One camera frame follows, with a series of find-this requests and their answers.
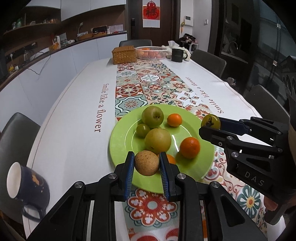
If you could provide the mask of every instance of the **woven basket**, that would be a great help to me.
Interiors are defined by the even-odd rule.
[[[140,59],[157,60],[166,57],[167,49],[157,46],[143,46],[136,48],[136,56]]]
[[[137,62],[136,50],[134,46],[116,47],[112,50],[113,64],[124,64]]]

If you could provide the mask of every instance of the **small green apple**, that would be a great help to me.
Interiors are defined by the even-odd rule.
[[[155,106],[150,105],[142,112],[142,121],[144,124],[148,125],[150,128],[158,127],[163,122],[163,111]]]
[[[150,128],[146,124],[140,124],[137,126],[137,129],[136,129],[138,136],[143,138],[148,134],[149,131],[150,131]]]

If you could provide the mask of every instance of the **white plastic basket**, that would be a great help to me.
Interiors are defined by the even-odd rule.
[[[143,46],[136,48],[136,56],[140,59],[157,60],[166,57],[167,49],[157,46]]]

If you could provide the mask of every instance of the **green plate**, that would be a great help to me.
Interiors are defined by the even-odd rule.
[[[198,134],[201,120],[191,112],[177,106],[167,104],[158,104],[157,106],[164,114],[164,121],[160,127],[167,129],[172,136],[172,144],[167,154],[175,157],[180,172],[189,175],[196,181],[201,180],[208,173],[214,157],[214,146],[201,139]],[[144,139],[137,136],[136,128],[142,123],[141,116],[146,107],[143,106],[129,112],[114,127],[109,150],[115,166],[125,161],[128,151],[137,154],[139,151],[145,150]],[[183,123],[179,127],[170,127],[166,122],[167,117],[173,113],[178,113],[182,117]],[[185,159],[178,153],[180,144],[186,137],[195,137],[200,142],[200,152],[191,160]],[[132,184],[150,192],[163,193],[159,173],[146,177],[135,169]]]

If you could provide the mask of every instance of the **mug handle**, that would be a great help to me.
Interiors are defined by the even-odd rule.
[[[188,54],[187,54],[187,53],[184,53],[184,54],[186,54],[186,57],[185,57],[185,58],[183,58],[183,60],[184,60],[184,59],[187,59],[187,57],[188,57]],[[184,55],[183,55],[183,56],[184,56]]]
[[[45,210],[39,210],[39,209],[34,208],[33,206],[30,206],[30,207],[38,211],[40,218],[36,218],[36,217],[28,214],[25,210],[25,206],[22,207],[22,211],[21,211],[22,215],[24,215],[26,218],[33,220],[35,222],[40,222],[45,217],[45,214],[46,214]]]

